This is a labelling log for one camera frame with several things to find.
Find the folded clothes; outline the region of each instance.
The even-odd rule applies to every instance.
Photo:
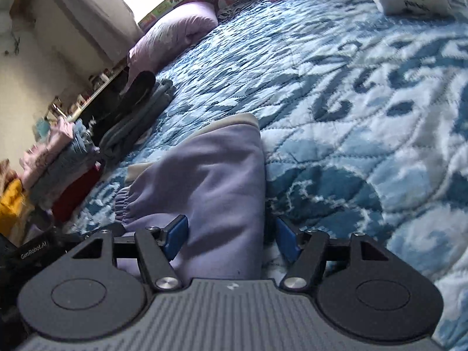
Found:
[[[50,209],[65,189],[93,167],[99,158],[99,148],[94,146],[90,132],[78,120],[73,128],[73,141],[31,188],[31,203]]]
[[[13,180],[0,197],[0,233],[10,236],[11,229],[23,209],[23,186],[19,179]]]
[[[237,120],[248,115],[249,120]],[[251,114],[187,138],[116,196],[116,219],[128,231],[164,227],[179,214],[189,238],[171,262],[192,278],[258,279],[264,234],[265,168]],[[137,275],[136,260],[118,266]]]
[[[93,165],[80,178],[68,186],[52,206],[54,218],[62,223],[69,220],[75,208],[86,198],[101,178],[103,167]]]
[[[106,132],[99,143],[106,164],[118,163],[132,150],[138,139],[153,126],[174,99],[175,92],[171,80],[157,81],[149,99],[135,106],[130,114]]]
[[[43,143],[33,145],[20,159],[23,188],[29,190],[59,153],[73,140],[73,124],[60,117]]]
[[[156,77],[153,72],[140,72],[125,94],[119,97],[111,111],[95,117],[96,121],[92,126],[93,142],[99,144],[107,131],[132,113],[140,104],[146,103],[155,83]]]

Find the bed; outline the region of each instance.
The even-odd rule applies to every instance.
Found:
[[[155,161],[209,122],[259,120],[268,214],[333,237],[368,233],[444,296],[434,338],[468,349],[468,19],[385,17],[372,0],[238,2],[158,78],[175,100],[106,174],[69,231],[113,220],[128,165]],[[275,245],[264,275],[281,278]]]

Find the silver bolt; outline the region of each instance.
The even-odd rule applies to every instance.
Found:
[[[163,277],[156,281],[156,286],[163,290],[171,290],[179,286],[179,280],[174,277]]]
[[[306,287],[307,281],[302,277],[288,277],[285,280],[284,285],[289,289],[302,289]]]

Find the red cloth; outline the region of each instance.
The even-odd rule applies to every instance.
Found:
[[[66,222],[72,217],[72,213],[90,193],[91,189],[101,178],[103,167],[93,166],[89,171],[74,181],[60,195],[60,198],[52,206],[55,219]]]

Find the elastic cuff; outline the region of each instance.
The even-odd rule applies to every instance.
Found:
[[[128,205],[128,193],[130,186],[121,188],[115,197],[114,212],[116,214],[116,220],[126,223],[127,220],[127,205]]]

